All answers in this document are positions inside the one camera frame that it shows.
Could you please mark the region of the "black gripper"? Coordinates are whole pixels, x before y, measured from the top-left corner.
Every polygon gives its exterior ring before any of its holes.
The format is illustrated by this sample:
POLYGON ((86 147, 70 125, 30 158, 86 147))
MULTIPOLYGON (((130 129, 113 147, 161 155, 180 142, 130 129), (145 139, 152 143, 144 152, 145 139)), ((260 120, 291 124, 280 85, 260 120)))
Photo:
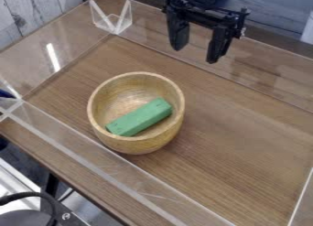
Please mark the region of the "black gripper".
POLYGON ((190 40, 190 23, 213 29, 208 46, 206 61, 218 62, 226 54, 233 38, 245 35, 245 21, 249 10, 224 7, 226 0, 165 0, 168 33, 172 47, 181 51, 190 40))

